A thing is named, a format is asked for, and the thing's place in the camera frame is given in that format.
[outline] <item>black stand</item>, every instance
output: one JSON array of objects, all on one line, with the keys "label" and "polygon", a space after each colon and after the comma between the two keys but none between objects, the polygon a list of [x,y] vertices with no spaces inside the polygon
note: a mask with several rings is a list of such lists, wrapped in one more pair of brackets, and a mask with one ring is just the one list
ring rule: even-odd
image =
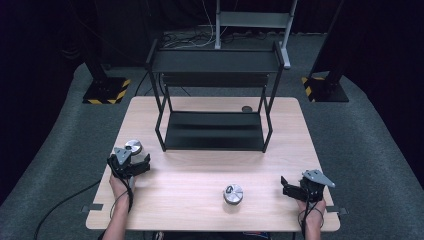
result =
[{"label": "black stand", "polygon": [[340,83],[331,83],[324,78],[302,78],[306,95],[311,102],[349,102]]},{"label": "black stand", "polygon": [[85,34],[85,29],[82,27],[83,23],[80,22],[71,1],[69,1],[69,10],[71,11],[70,16],[72,16],[72,22],[77,35],[76,40],[79,43],[81,55],[93,77],[93,82],[83,97],[83,103],[120,103],[125,95],[130,80],[121,77],[108,78],[106,76],[97,56],[93,53],[94,48]]},{"label": "black stand", "polygon": [[[328,51],[334,51],[331,49],[331,40],[335,23],[338,19],[340,11],[344,7],[344,0],[340,2],[340,5],[337,9],[337,12],[334,16],[333,22],[329,29],[329,36],[324,41],[324,45],[321,47],[318,57],[312,67],[312,70],[307,78],[302,78],[303,86],[305,87],[306,95],[308,96],[309,101],[311,102],[349,102],[348,97],[343,91],[342,86],[340,85],[340,78],[343,75],[343,71],[346,68],[350,56],[353,54],[353,46],[355,44],[358,36],[351,38],[349,44],[346,44],[345,48],[341,50],[344,53],[342,57],[336,61],[335,66],[322,66],[322,59],[328,58],[325,55]],[[312,77],[313,73],[319,71],[330,70],[329,74],[325,78],[314,78]]]}]

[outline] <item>gray carpet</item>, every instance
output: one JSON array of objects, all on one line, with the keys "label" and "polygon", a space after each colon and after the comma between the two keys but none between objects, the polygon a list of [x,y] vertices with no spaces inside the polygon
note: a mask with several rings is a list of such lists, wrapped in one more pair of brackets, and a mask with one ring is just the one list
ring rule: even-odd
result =
[{"label": "gray carpet", "polygon": [[[269,48],[275,38],[235,40],[223,48]],[[343,78],[348,103],[308,101],[301,77],[308,75],[323,41],[324,36],[317,35],[290,37],[292,68],[283,73],[277,93],[299,100],[323,171],[337,185],[330,190],[333,200],[349,211],[341,216],[340,230],[324,233],[323,239],[422,239],[422,188],[367,96]],[[0,208],[0,239],[33,238],[50,208],[102,176],[131,97],[152,95],[148,79],[136,93],[145,74],[142,68],[112,68],[107,74],[131,79],[120,104],[82,104],[91,76],[85,65],[75,71],[48,139]],[[221,94],[207,89],[187,91],[193,96]],[[174,94],[186,93],[179,90]],[[100,232],[85,227],[87,213],[81,211],[92,202],[96,190],[97,186],[53,211],[43,223],[39,239],[97,238]],[[127,239],[150,239],[150,234],[131,231]],[[272,236],[291,239],[289,233]]]}]

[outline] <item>metal rack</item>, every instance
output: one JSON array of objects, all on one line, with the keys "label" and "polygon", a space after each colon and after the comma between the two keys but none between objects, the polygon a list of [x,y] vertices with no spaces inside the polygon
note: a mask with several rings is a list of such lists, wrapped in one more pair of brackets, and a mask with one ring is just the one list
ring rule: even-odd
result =
[{"label": "metal rack", "polygon": [[290,69],[287,41],[289,39],[296,5],[297,0],[293,0],[290,12],[288,13],[228,12],[221,11],[221,0],[216,0],[215,49],[221,49],[221,26],[284,28],[284,39],[279,42],[279,45],[284,59],[284,68]]},{"label": "metal rack", "polygon": [[[265,152],[272,134],[270,112],[284,68],[278,42],[270,50],[158,49],[155,41],[146,61],[159,117],[155,128],[162,150],[252,150]],[[155,74],[164,83],[161,100]],[[266,96],[270,74],[275,74],[271,96]],[[257,109],[238,112],[181,111],[172,105],[171,87],[258,88]],[[166,138],[160,125],[166,103],[170,111]],[[261,111],[266,114],[264,139]]]}]

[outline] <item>wooden table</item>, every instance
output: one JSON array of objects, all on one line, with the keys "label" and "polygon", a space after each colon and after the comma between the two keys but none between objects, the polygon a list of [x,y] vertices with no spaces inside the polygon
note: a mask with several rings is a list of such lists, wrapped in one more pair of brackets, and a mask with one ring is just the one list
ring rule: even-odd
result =
[{"label": "wooden table", "polygon": [[[255,97],[174,97],[178,109],[241,111],[256,106]],[[282,194],[280,177],[298,185],[305,170],[321,170],[299,103],[294,98],[275,98],[271,113],[274,133],[266,153],[260,151],[163,152],[154,127],[158,109],[154,97],[135,97],[119,131],[115,146],[123,147],[132,139],[142,142],[151,154],[151,170],[136,182],[134,205],[127,229],[172,231],[300,231],[294,199]],[[167,117],[161,131],[166,133]],[[86,225],[105,229],[114,202],[106,166]],[[223,190],[238,184],[244,191],[242,202],[228,205]],[[328,188],[324,190],[328,206],[333,205]],[[322,231],[336,231],[340,221],[336,213],[324,214]]]}]

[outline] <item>black cable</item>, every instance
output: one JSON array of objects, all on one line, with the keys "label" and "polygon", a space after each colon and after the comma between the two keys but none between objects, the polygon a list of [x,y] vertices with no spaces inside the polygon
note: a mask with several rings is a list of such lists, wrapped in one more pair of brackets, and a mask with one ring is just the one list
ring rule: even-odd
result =
[{"label": "black cable", "polygon": [[36,240],[37,238],[38,238],[38,232],[40,231],[40,228],[41,228],[41,225],[44,223],[44,221],[47,219],[47,217],[50,215],[50,213],[52,213],[58,206],[60,206],[61,204],[63,204],[64,202],[66,202],[66,201],[68,201],[69,199],[71,199],[71,198],[73,198],[73,197],[75,197],[75,196],[77,196],[77,195],[79,195],[79,194],[81,194],[81,193],[83,193],[83,192],[85,192],[85,191],[87,191],[88,189],[90,189],[90,188],[92,188],[92,187],[94,187],[94,186],[96,186],[97,184],[99,184],[100,183],[100,181],[101,181],[101,179],[100,180],[98,180],[98,181],[96,181],[95,183],[93,183],[93,184],[91,184],[90,186],[88,186],[88,187],[86,187],[86,188],[84,188],[83,190],[81,190],[81,191],[79,191],[79,192],[77,192],[77,193],[75,193],[75,194],[73,194],[73,195],[71,195],[71,196],[69,196],[69,197],[67,197],[67,198],[65,198],[64,200],[62,200],[62,201],[60,201],[58,204],[56,204],[52,209],[50,209],[50,211],[41,219],[41,221],[38,223],[38,226],[37,226],[37,229],[35,230],[35,233],[34,233],[34,240]]}]

